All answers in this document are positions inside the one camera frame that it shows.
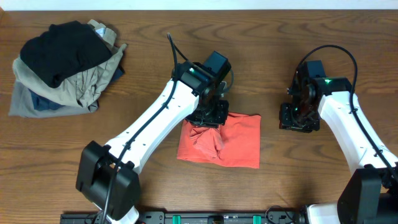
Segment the orange printed t-shirt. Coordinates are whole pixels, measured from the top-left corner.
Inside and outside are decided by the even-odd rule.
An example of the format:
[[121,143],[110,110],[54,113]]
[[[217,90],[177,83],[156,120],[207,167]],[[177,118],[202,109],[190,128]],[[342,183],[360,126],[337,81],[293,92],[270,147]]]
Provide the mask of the orange printed t-shirt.
[[261,116],[229,113],[218,128],[183,122],[177,159],[223,167],[260,168]]

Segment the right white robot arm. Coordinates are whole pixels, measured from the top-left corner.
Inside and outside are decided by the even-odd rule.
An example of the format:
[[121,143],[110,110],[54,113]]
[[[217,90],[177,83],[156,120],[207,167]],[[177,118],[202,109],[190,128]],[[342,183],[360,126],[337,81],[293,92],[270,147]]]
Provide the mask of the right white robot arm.
[[351,95],[347,78],[294,78],[282,103],[280,128],[310,133],[324,120],[349,165],[351,178],[337,202],[305,208],[302,223],[397,223],[397,156],[388,150]]

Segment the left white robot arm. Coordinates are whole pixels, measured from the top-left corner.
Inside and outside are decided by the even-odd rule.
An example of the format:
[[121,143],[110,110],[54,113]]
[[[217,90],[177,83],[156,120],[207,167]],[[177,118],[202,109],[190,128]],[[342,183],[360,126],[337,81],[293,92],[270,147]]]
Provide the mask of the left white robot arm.
[[141,194],[139,174],[158,145],[183,120],[205,128],[224,125],[228,102],[220,96],[231,64],[226,59],[177,64],[152,105],[105,145],[82,151],[76,189],[99,209],[98,223],[135,223]]

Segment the khaki folded garment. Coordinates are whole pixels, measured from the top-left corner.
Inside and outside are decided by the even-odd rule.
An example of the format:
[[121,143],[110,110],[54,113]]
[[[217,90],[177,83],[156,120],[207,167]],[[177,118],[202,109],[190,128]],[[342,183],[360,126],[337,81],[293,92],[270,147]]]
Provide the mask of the khaki folded garment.
[[51,88],[18,57],[12,65],[17,82],[39,96],[60,105],[86,108],[96,102],[114,77],[127,45],[122,44],[116,47],[114,43],[117,34],[104,24],[92,19],[88,25],[94,31],[101,29],[104,31],[100,38],[112,53],[110,59],[93,68],[78,72],[64,79],[58,87]]

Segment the grey folded garment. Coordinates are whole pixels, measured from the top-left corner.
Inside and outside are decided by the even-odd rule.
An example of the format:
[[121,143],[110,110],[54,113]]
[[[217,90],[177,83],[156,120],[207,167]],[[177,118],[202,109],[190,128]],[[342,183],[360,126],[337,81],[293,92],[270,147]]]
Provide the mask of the grey folded garment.
[[95,101],[86,108],[64,105],[58,110],[37,111],[34,109],[29,90],[30,89],[24,86],[21,82],[14,83],[9,116],[21,116],[25,118],[50,118],[57,116],[94,113],[99,108],[98,102]]

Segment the black folded garment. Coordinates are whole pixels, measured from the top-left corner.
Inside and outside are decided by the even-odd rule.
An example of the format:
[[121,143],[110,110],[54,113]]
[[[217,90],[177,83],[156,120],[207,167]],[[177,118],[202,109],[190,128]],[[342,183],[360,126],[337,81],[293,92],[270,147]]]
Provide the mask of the black folded garment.
[[50,88],[111,56],[90,25],[78,21],[50,25],[48,31],[28,40],[20,51],[21,60]]

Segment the navy blue folded garment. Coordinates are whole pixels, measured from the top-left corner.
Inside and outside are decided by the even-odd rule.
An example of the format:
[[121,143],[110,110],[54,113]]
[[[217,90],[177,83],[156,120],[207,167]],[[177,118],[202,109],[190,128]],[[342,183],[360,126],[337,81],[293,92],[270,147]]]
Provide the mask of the navy blue folded garment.
[[58,110],[63,107],[63,105],[60,105],[58,103],[55,103],[43,96],[40,96],[33,92],[32,90],[29,90],[32,98],[32,103],[34,106],[34,109],[37,111],[45,111],[45,110]]

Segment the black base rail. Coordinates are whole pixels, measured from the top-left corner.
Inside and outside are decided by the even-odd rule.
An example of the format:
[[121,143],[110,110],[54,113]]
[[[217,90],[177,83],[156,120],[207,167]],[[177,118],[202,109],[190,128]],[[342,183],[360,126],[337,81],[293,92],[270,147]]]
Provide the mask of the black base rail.
[[167,212],[165,210],[138,212],[135,207],[115,208],[110,205],[105,210],[106,217],[103,216],[103,212],[101,210],[97,213],[64,213],[60,216],[60,224],[306,224],[309,222],[305,211],[298,212],[278,205],[260,212]]

